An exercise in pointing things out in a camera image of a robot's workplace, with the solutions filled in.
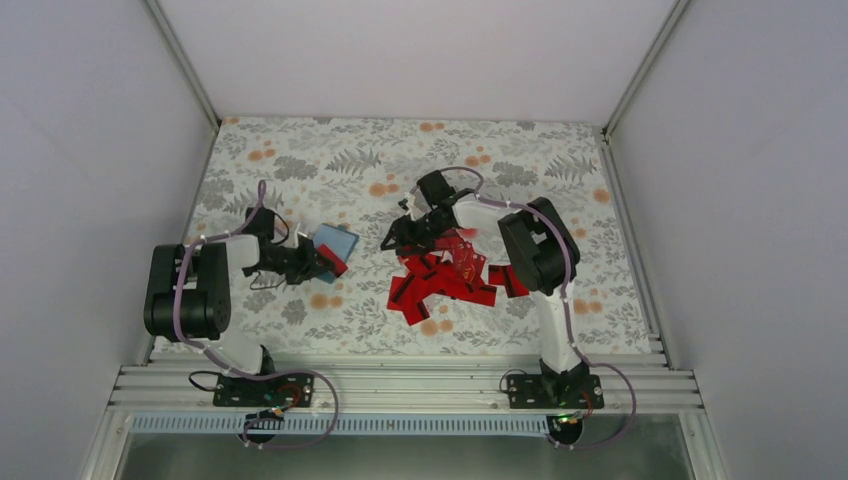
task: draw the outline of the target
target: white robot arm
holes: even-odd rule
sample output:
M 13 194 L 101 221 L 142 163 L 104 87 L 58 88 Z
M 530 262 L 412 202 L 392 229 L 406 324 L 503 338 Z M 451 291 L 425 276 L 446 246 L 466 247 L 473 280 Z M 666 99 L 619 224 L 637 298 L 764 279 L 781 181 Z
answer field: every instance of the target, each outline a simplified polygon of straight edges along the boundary
M 459 228 L 473 228 L 479 233 L 501 238 L 498 222 L 512 214 L 520 212 L 517 208 L 498 207 L 479 201 L 473 193 L 469 193 L 453 205 L 453 215 Z M 567 298 L 563 298 L 562 290 L 554 288 L 553 293 L 546 295 L 541 291 L 530 292 L 530 297 L 536 302 L 536 312 L 539 315 L 539 336 L 542 339 L 542 361 L 557 373 L 566 372 L 580 364 L 580 358 L 568 343 L 568 333 L 563 318 L 564 305 L 568 305 L 571 318 L 574 318 L 574 306 L 571 302 L 571 292 L 574 284 L 566 286 Z
M 400 205 L 408 212 L 392 223 L 381 248 L 394 249 L 398 255 L 427 253 L 453 228 L 473 228 L 501 239 L 517 279 L 537 305 L 543 388 L 553 404 L 573 399 L 589 377 L 589 366 L 570 344 L 565 320 L 566 308 L 574 318 L 571 282 L 580 252 L 554 206 L 546 198 L 537 198 L 518 208 L 514 206 L 518 204 L 484 199 L 471 189 L 457 191 L 440 171 L 419 179 L 417 189 L 430 210 L 418 212 L 407 196 Z

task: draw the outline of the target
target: wire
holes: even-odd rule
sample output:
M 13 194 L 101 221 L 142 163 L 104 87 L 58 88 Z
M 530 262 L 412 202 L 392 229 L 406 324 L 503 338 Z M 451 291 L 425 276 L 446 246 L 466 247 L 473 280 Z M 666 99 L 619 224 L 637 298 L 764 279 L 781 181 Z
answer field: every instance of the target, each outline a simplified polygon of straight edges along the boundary
M 276 242 L 271 242 L 271 245 L 282 245 L 282 244 L 286 243 L 286 240 L 289 239 L 289 231 L 290 231 L 289 230 L 289 224 L 286 223 L 285 220 L 283 220 L 283 217 L 281 217 L 279 213 L 274 212 L 274 216 L 279 218 L 280 221 L 283 222 L 283 225 L 286 226 L 286 233 L 283 234 L 282 230 L 280 228 L 278 228 L 276 225 L 274 225 L 274 230 L 276 230 L 280 235 L 283 235 L 283 238 L 282 238 L 282 240 L 277 240 Z
M 241 231 L 244 230 L 245 227 L 247 227 L 250 224 L 250 222 L 253 221 L 253 217 L 256 216 L 256 212 L 258 212 L 259 209 L 264 205 L 263 200 L 265 198 L 265 190 L 266 190 L 265 180 L 260 180 L 259 186 L 257 188 L 257 193 L 256 193 L 256 197 L 257 197 L 256 207 L 250 212 L 250 214 L 244 220 L 244 223 L 242 223 L 234 231 L 226 232 L 226 233 L 222 233 L 222 234 L 218 234 L 218 235 L 212 235 L 210 237 L 201 236 L 200 238 L 196 239 L 195 241 L 191 242 L 188 245 L 188 248 L 186 248 L 186 251 L 185 251 L 185 255 L 183 255 L 183 260 L 182 260 L 182 263 L 180 264 L 180 269 L 179 269 L 179 272 L 177 274 L 177 282 L 176 282 L 176 285 L 174 287 L 174 308 L 173 308 L 172 317 L 173 317 L 173 320 L 174 320 L 174 335 L 177 337 L 177 340 L 179 340 L 180 342 L 182 342 L 182 343 L 184 343 L 188 346 L 200 349 L 203 352 L 203 354 L 206 355 L 206 358 L 208 358 L 213 364 L 215 364 L 216 366 L 218 366 L 219 368 L 221 368 L 222 370 L 224 370 L 228 373 L 232 373 L 234 375 L 238 375 L 239 377 L 246 378 L 248 380 L 253 380 L 253 381 L 256 381 L 256 382 L 264 382 L 264 381 L 267 381 L 267 380 L 273 380 L 275 378 L 282 377 L 284 375 L 291 375 L 293 373 L 305 373 L 307 375 L 312 375 L 313 377 L 321 380 L 322 382 L 324 382 L 327 385 L 327 388 L 329 388 L 329 390 L 330 390 L 330 394 L 333 396 L 333 419 L 330 422 L 329 427 L 327 427 L 327 430 L 324 431 L 324 433 L 319 435 L 317 438 L 315 438 L 311 441 L 296 444 L 296 445 L 268 445 L 267 447 L 264 447 L 264 446 L 260 446 L 262 444 L 258 444 L 258 443 L 251 442 L 250 440 L 248 440 L 246 432 L 247 432 L 247 429 L 250 426 L 252 426 L 252 424 L 249 423 L 248 425 L 246 425 L 245 433 L 242 436 L 242 440 L 244 440 L 245 446 L 251 446 L 252 445 L 252 446 L 257 447 L 257 448 L 263 448 L 265 450 L 293 450 L 293 449 L 298 449 L 298 448 L 310 447 L 312 445 L 316 445 L 318 443 L 321 443 L 327 437 L 330 436 L 330 434 L 333 432 L 333 430 L 335 430 L 336 425 L 339 422 L 339 414 L 340 414 L 339 394 L 338 394 L 338 392 L 336 392 L 336 388 L 333 386 L 333 383 L 330 382 L 330 379 L 328 379 L 326 376 L 322 375 L 321 373 L 318 373 L 314 370 L 307 370 L 307 369 L 283 370 L 283 371 L 280 371 L 280 372 L 274 372 L 274 373 L 270 373 L 270 374 L 267 374 L 267 375 L 254 375 L 250 372 L 246 372 L 244 370 L 232 367 L 229 364 L 227 364 L 226 361 L 224 361 L 223 359 L 218 357 L 218 355 L 215 353 L 215 349 L 207 348 L 206 345 L 204 345 L 202 342 L 187 338 L 185 336 L 185 333 L 183 333 L 182 325 L 180 323 L 180 307 L 182 305 L 183 289 L 185 288 L 185 281 L 186 281 L 186 277 L 188 276 L 188 265 L 191 263 L 191 257 L 192 257 L 192 255 L 194 255 L 194 251 L 197 250 L 197 247 L 199 247 L 202 244 L 217 242 L 217 241 L 224 240 L 224 239 L 232 237 L 233 235 L 238 235 L 239 233 L 241 233 Z
M 511 369 L 507 370 L 506 372 L 504 372 L 504 375 L 501 377 L 501 380 L 498 382 L 498 390 L 500 390 L 501 393 L 509 394 L 509 392 L 504 390 L 504 388 L 503 388 L 503 381 L 506 379 L 506 376 L 510 374 L 510 372 L 521 372 L 524 375 L 527 375 L 527 372 L 525 372 L 524 370 L 521 370 L 520 368 L 511 368 Z
M 251 290 L 253 290 L 254 292 L 258 292 L 258 291 L 260 291 L 260 290 L 273 290 L 273 289 L 275 289 L 275 288 L 279 288 L 279 287 L 280 287 L 280 285 L 282 285 L 282 284 L 286 283 L 286 277 L 283 277 L 283 276 L 281 275 L 281 276 L 280 276 L 280 281 L 279 281 L 279 282 L 277 282 L 277 283 L 275 283 L 274 285 L 265 285 L 265 286 L 257 287 L 257 286 L 256 286 L 256 282 L 258 282 L 260 278 L 262 278 L 262 274 L 257 272 L 256 276 L 255 276 L 255 277 L 253 277 L 253 281 L 251 281 L 251 282 L 250 282 L 250 287 L 249 287 L 249 288 L 250 288 Z
M 454 167 L 454 168 L 461 168 L 463 170 L 466 170 L 465 167 Z M 523 205 L 523 204 L 520 204 L 520 203 L 512 203 L 512 202 L 507 204 L 506 202 L 502 202 L 500 200 L 494 200 L 494 199 L 491 199 L 491 198 L 483 198 L 483 197 L 480 197 L 479 195 L 477 196 L 477 199 L 481 203 L 491 205 L 491 206 L 494 206 L 494 207 L 517 208 L 517 209 L 520 209 L 520 210 L 524 210 L 525 212 L 529 212 L 531 215 L 533 215 L 534 217 L 539 219 L 539 221 L 541 221 L 542 223 L 545 224 L 546 227 L 548 227 L 548 231 L 551 232 L 551 234 L 553 235 L 557 244 L 559 245 L 560 250 L 562 251 L 562 257 L 563 257 L 563 261 L 565 263 L 565 275 L 564 275 L 563 278 L 565 278 L 566 281 L 562 282 L 562 286 L 560 287 L 560 293 L 561 293 L 561 296 L 562 296 L 562 304 L 563 304 L 563 307 L 564 307 L 563 310 L 565 311 L 565 326 L 566 326 L 566 332 L 568 333 L 568 343 L 571 345 L 571 349 L 574 351 L 574 354 L 577 355 L 577 357 L 580 358 L 581 361 L 585 362 L 589 367 L 604 367 L 604 368 L 608 368 L 608 369 L 612 370 L 613 372 L 615 372 L 616 375 L 618 375 L 619 377 L 621 377 L 622 380 L 624 380 L 624 383 L 627 385 L 627 390 L 630 392 L 630 401 L 631 401 L 631 403 L 630 403 L 630 415 L 627 417 L 627 421 L 625 422 L 625 424 L 621 428 L 621 430 L 618 431 L 618 433 L 616 433 L 615 435 L 613 435 L 612 437 L 610 437 L 606 440 L 603 440 L 603 441 L 598 442 L 598 443 L 593 443 L 591 445 L 584 445 L 584 446 L 568 445 L 567 447 L 564 446 L 564 448 L 568 448 L 569 450 L 593 450 L 593 449 L 596 449 L 596 448 L 605 447 L 607 445 L 610 445 L 611 443 L 614 443 L 614 442 L 620 440 L 624 436 L 624 434 L 626 434 L 633 427 L 633 422 L 636 421 L 636 390 L 633 388 L 633 383 L 630 382 L 630 379 L 627 378 L 627 375 L 625 375 L 624 372 L 622 372 L 618 367 L 616 367 L 615 365 L 612 365 L 610 363 L 606 363 L 606 362 L 598 362 L 598 363 L 592 362 L 580 350 L 580 347 L 577 346 L 577 342 L 574 341 L 574 329 L 572 328 L 571 312 L 568 308 L 568 293 L 566 291 L 566 288 L 568 287 L 568 284 L 570 283 L 569 279 L 571 279 L 571 270 L 573 268 L 572 267 L 573 261 L 571 259 L 571 252 L 569 252 L 568 247 L 565 244 L 565 239 L 563 238 L 562 234 L 559 233 L 559 230 L 557 230 L 557 228 L 553 224 L 553 222 L 549 218 L 547 218 L 546 216 L 542 215 L 541 212 L 539 212 L 538 210 L 536 210 L 533 207 Z M 548 435 L 548 440 L 551 443 L 554 444 L 555 448 L 560 448 L 559 442 L 557 442 L 550 435 Z
M 586 419 L 592 416 L 592 412 L 594 412 L 595 409 L 592 408 L 592 399 L 589 397 L 588 393 L 584 392 L 583 390 L 580 390 L 580 395 L 583 395 L 583 398 L 586 399 L 586 416 L 583 417 L 584 419 Z
M 284 390 L 294 390 L 294 394 L 292 395 L 292 404 L 289 408 L 296 407 L 297 404 L 300 403 L 300 399 L 303 397 L 303 390 L 299 386 L 289 383 L 278 388 L 277 393 L 281 393 Z
M 455 166 L 455 167 L 445 167 L 445 168 L 440 168 L 440 169 L 439 169 L 439 171 L 440 171 L 440 172 L 450 172 L 451 170 L 462 170 L 463 172 L 471 173 L 471 174 L 473 174 L 475 177 L 477 177 L 477 186 L 476 186 L 476 187 L 474 187 L 474 193 L 475 193 L 475 194 L 476 194 L 476 193 L 479 193 L 479 192 L 480 192 L 480 189 L 481 189 L 481 188 L 483 188 L 483 183 L 485 183 L 486 178 L 485 178 L 485 177 L 483 177 L 483 174 L 481 174 L 481 173 L 480 173 L 480 172 L 478 172 L 477 170 L 474 170 L 473 168 L 460 167 L 460 166 Z M 410 190 L 410 191 L 409 191 L 409 194 L 410 194 L 410 195 L 412 195 L 413 193 L 415 193 L 415 192 L 417 192 L 417 191 L 418 191 L 418 184 L 416 183 L 416 184 L 415 184 L 415 186 L 414 186 L 414 187 L 412 187 L 412 190 Z
M 202 392 L 214 392 L 215 387 L 204 387 L 203 385 L 194 381 L 195 375 L 215 375 L 218 377 L 218 372 L 213 372 L 212 370 L 197 370 L 188 374 L 188 383 L 190 383 L 194 388 L 202 391 Z

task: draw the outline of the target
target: red piece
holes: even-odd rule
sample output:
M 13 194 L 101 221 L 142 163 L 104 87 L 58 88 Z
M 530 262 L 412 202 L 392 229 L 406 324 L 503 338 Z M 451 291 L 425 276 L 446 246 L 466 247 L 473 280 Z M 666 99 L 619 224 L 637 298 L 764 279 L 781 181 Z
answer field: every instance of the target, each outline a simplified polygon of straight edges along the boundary
M 530 290 L 518 281 L 512 265 L 489 265 L 489 284 L 502 285 L 509 298 L 530 295 Z
M 330 262 L 329 270 L 334 277 L 339 278 L 347 271 L 347 265 L 345 265 L 342 259 L 336 256 L 336 254 L 333 253 L 327 245 L 320 245 L 315 250 L 317 250 L 321 256 Z
M 420 297 L 420 282 L 422 279 L 409 274 L 406 277 L 392 277 L 392 286 L 389 289 L 389 303 L 386 308 L 402 312 L 406 323 L 410 326 L 430 318 L 430 312 L 424 305 L 423 297 Z
M 433 254 L 401 255 L 400 263 L 409 273 L 393 277 L 389 289 L 389 310 L 400 311 L 409 325 L 430 317 L 423 300 L 432 294 L 493 307 L 497 289 L 482 278 L 486 257 L 455 230 L 437 239 L 437 250 L 450 254 L 450 259 Z

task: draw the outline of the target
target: blue block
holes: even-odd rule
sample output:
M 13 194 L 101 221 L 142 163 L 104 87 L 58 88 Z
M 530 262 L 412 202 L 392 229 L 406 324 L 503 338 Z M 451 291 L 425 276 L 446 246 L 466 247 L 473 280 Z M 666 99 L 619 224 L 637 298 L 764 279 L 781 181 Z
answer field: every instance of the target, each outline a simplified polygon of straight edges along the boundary
M 315 235 L 312 236 L 312 243 L 315 244 L 315 248 L 318 248 L 321 245 L 326 245 L 345 263 L 347 263 L 347 260 L 350 258 L 350 254 L 353 252 L 353 247 L 356 246 L 356 242 L 358 241 L 359 235 L 350 233 L 341 227 L 331 227 L 326 223 L 322 223 L 321 226 L 318 227 L 318 231 L 315 232 Z M 330 272 L 318 275 L 318 279 L 325 283 L 333 283 L 336 281 L 336 277 L 334 277 Z

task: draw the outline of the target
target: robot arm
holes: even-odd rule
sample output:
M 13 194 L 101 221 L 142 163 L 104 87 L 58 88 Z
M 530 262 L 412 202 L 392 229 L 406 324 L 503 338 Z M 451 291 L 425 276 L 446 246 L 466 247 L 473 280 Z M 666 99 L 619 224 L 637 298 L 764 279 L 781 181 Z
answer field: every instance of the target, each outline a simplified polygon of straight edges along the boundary
M 575 269 L 565 278 L 565 259 L 548 228 L 531 213 L 483 201 L 470 189 L 456 191 L 441 172 L 435 171 L 418 181 L 418 188 L 430 211 L 418 215 L 410 210 L 391 226 L 381 247 L 399 255 L 427 253 L 435 241 L 452 228 L 473 228 L 479 233 L 501 238 L 518 280 L 531 291 L 539 314 L 542 351 L 540 366 L 545 389 L 554 399 L 572 395 L 589 375 L 588 366 L 569 344 L 564 309 L 574 318 L 571 292 Z M 411 209 L 410 198 L 401 206 Z M 559 214 L 546 198 L 537 198 L 528 206 L 550 220 L 565 240 L 574 265 L 580 261 L 577 245 Z M 565 298 L 561 286 L 566 283 Z
M 251 210 L 245 216 L 250 218 Z M 294 232 L 295 246 L 285 247 L 274 240 L 273 211 L 261 208 L 243 230 L 226 240 L 209 243 L 195 251 L 188 265 L 182 292 L 180 325 L 187 338 L 215 351 L 216 356 L 237 370 L 254 375 L 274 372 L 268 350 L 229 329 L 230 275 L 245 276 L 259 271 L 274 272 L 297 285 L 325 272 L 338 276 L 340 260 L 331 251 L 315 248 L 312 241 Z M 173 309 L 177 273 L 185 254 L 183 245 L 159 245 L 153 251 L 144 324 L 153 336 L 178 342 L 174 332 Z
M 516 277 L 531 291 L 530 298 L 536 303 L 536 312 L 539 314 L 542 362 L 557 373 L 569 371 L 579 365 L 580 358 L 568 345 L 568 334 L 565 331 L 565 322 L 563 321 L 565 316 L 564 305 L 568 305 L 571 310 L 571 318 L 574 318 L 574 307 L 570 301 L 574 284 L 568 282 L 566 287 L 568 298 L 563 298 L 562 291 L 558 288 L 562 284 L 559 279 L 545 282 L 542 280 L 544 274 L 541 272 L 539 280 L 532 278 L 533 264 L 535 263 L 533 255 L 531 253 L 528 256 L 528 248 L 520 245 L 522 238 L 524 241 L 533 241 L 532 234 L 525 228 L 522 218 L 524 212 L 517 208 L 498 207 L 482 203 L 477 200 L 474 194 L 460 198 L 452 209 L 459 228 L 473 228 L 479 233 L 495 235 L 504 239 L 505 243 L 512 243 L 513 248 L 507 246 L 510 263 L 515 268 Z M 533 247 L 536 247 L 535 241 L 533 241 L 533 246 L 529 250 L 532 251 Z M 555 257 L 544 257 L 545 263 L 559 262 L 561 267 L 562 255 L 555 255 Z M 548 283 L 548 285 L 542 286 L 540 285 L 542 283 Z

